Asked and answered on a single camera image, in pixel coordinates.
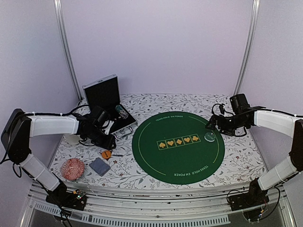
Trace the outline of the green dealer button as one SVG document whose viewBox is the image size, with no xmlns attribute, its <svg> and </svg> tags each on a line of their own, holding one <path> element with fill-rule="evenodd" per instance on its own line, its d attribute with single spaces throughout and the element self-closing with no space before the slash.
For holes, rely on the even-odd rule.
<svg viewBox="0 0 303 227">
<path fill-rule="evenodd" d="M 204 135 L 204 139 L 208 142 L 214 142 L 216 140 L 216 135 L 213 132 L 207 132 Z"/>
</svg>

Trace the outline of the orange big blind button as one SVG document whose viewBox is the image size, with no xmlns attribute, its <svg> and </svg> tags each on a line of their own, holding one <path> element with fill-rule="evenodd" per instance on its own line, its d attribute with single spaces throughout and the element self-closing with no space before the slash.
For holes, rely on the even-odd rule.
<svg viewBox="0 0 303 227">
<path fill-rule="evenodd" d="M 103 159 L 108 160 L 112 157 L 112 151 L 110 151 L 110 150 L 102 151 L 101 156 Z"/>
</svg>

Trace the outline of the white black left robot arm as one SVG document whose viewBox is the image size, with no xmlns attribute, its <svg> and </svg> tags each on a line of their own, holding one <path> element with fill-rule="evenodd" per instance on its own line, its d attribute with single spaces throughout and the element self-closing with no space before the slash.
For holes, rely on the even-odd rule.
<svg viewBox="0 0 303 227">
<path fill-rule="evenodd" d="M 112 124 L 109 114 L 101 107 L 91 113 L 25 113 L 15 109 L 2 134 L 1 142 L 5 149 L 3 162 L 11 161 L 28 176 L 38 181 L 60 205 L 70 202 L 66 185 L 32 154 L 29 140 L 42 135 L 78 135 L 89 139 L 93 145 L 104 149 L 114 149 L 116 139 L 110 134 Z"/>
</svg>

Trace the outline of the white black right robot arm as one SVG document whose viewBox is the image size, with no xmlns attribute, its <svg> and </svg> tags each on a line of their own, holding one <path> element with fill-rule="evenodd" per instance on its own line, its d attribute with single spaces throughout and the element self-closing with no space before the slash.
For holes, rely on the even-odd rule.
<svg viewBox="0 0 303 227">
<path fill-rule="evenodd" d="M 205 126 L 207 129 L 217 129 L 221 134 L 235 137 L 239 128 L 246 132 L 251 127 L 258 127 L 275 131 L 292 140 L 288 156 L 250 183 L 245 202 L 248 206 L 255 206 L 268 189 L 303 171 L 303 117 L 263 106 L 251 106 L 245 94 L 230 97 L 230 103 L 232 115 L 225 116 L 224 106 L 220 104 L 220 114 L 212 113 Z"/>
</svg>

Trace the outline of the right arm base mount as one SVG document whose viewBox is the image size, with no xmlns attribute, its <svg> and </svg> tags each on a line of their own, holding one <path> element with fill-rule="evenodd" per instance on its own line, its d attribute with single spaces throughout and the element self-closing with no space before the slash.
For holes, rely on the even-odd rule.
<svg viewBox="0 0 303 227">
<path fill-rule="evenodd" d="M 230 190 L 226 197 L 227 203 L 232 211 L 244 210 L 256 207 L 256 209 L 244 211 L 243 215 L 246 220 L 253 222 L 260 220 L 265 213 L 269 203 L 267 192 L 240 192 L 239 190 Z"/>
</svg>

